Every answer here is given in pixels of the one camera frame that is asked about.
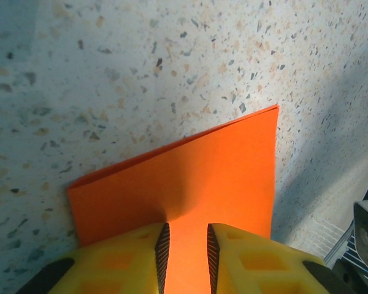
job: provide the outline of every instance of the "orange paper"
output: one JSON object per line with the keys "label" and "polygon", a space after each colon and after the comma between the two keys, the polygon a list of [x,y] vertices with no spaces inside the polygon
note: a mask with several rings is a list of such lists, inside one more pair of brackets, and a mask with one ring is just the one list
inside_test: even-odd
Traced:
{"label": "orange paper", "polygon": [[278,107],[244,116],[68,188],[81,246],[169,222],[165,293],[210,293],[207,224],[270,237]]}

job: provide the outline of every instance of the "terrazzo countertop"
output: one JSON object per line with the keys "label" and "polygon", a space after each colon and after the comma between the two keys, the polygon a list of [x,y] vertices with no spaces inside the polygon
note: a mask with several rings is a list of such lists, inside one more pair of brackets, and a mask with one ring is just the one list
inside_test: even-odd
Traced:
{"label": "terrazzo countertop", "polygon": [[324,256],[368,188],[368,0],[0,1],[0,293],[76,247],[73,180],[273,104],[273,238]]}

